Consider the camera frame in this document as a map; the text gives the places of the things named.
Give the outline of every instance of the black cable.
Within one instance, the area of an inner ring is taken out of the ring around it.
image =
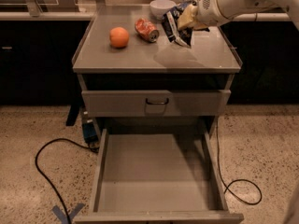
[[[235,198],[237,198],[240,202],[244,203],[244,204],[247,204],[247,205],[257,205],[259,204],[261,201],[262,201],[262,198],[263,198],[263,195],[262,195],[262,191],[261,189],[259,188],[259,186],[257,186],[255,183],[253,183],[252,181],[250,180],[247,180],[247,179],[242,179],[242,178],[239,178],[239,179],[236,179],[232,182],[229,183],[229,185],[227,185],[224,180],[223,180],[223,177],[222,177],[222,173],[221,173],[221,163],[220,163],[220,153],[221,153],[221,149],[220,149],[220,144],[219,144],[219,137],[218,137],[218,120],[217,120],[217,124],[216,124],[216,139],[217,139],[217,163],[218,163],[218,170],[219,170],[219,175],[220,175],[220,178],[221,178],[221,182],[223,183],[224,187],[225,187],[225,191],[224,191],[224,194],[226,193],[226,191],[228,190]],[[255,203],[250,203],[250,202],[247,202],[245,201],[244,199],[240,198],[239,196],[237,196],[233,191],[230,190],[230,187],[236,183],[236,182],[247,182],[247,183],[250,183],[252,184],[259,192],[260,192],[260,199],[259,201],[255,202]]]
[[[74,141],[72,141],[70,139],[67,139],[67,138],[57,138],[57,139],[53,139],[53,140],[49,141],[46,145],[44,145],[41,149],[39,149],[38,152],[37,152],[37,154],[36,154],[36,169],[37,169],[37,171],[45,177],[45,179],[50,183],[50,185],[52,186],[52,188],[56,192],[56,195],[58,196],[61,204],[63,205],[64,212],[65,212],[65,215],[66,215],[66,218],[67,218],[67,222],[68,222],[68,224],[72,224],[71,218],[70,218],[70,216],[69,216],[69,214],[67,212],[67,208],[66,208],[66,205],[64,203],[64,200],[63,200],[61,194],[56,189],[56,187],[54,186],[54,184],[50,181],[50,179],[45,175],[45,173],[38,166],[38,157],[39,157],[40,153],[42,152],[42,150],[45,147],[47,147],[48,145],[50,145],[52,143],[55,143],[55,142],[59,142],[59,141],[67,141],[67,142],[70,142],[71,144],[73,144],[75,146],[78,146],[78,147],[81,147],[81,148],[84,148],[84,149],[89,149],[92,152],[97,152],[98,147],[90,147],[90,146],[85,147],[85,146],[82,146],[82,145],[80,145],[80,144],[78,144],[78,143],[76,143],[76,142],[74,142]]]

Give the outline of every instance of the floor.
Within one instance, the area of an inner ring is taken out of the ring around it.
[[[64,137],[84,144],[81,120],[66,127],[68,106],[0,106],[0,223],[62,223],[52,212],[57,196],[35,168],[35,156],[48,141]],[[299,181],[299,105],[228,105],[219,119],[221,170],[226,182],[247,178],[263,192],[245,205],[227,193],[232,213],[244,224],[282,223]],[[217,135],[212,135],[214,155]],[[65,142],[44,149],[39,165],[62,193],[69,210],[85,204],[87,213],[96,154]],[[237,183],[249,202],[257,190]]]

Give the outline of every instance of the bowl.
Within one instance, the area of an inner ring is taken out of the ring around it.
[[[174,7],[176,3],[171,0],[153,0],[150,2],[150,11],[156,19],[160,20],[163,14]]]

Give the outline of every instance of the drawer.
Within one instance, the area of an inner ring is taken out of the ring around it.
[[[230,91],[83,91],[90,117],[217,116]]]
[[[75,223],[243,220],[243,215],[228,210],[204,122],[161,119],[166,124],[134,125],[120,118],[106,125],[89,214],[75,217]]]

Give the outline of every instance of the soda can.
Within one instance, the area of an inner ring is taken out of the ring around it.
[[[138,19],[135,22],[135,29],[146,41],[155,42],[159,37],[157,27],[147,19]]]

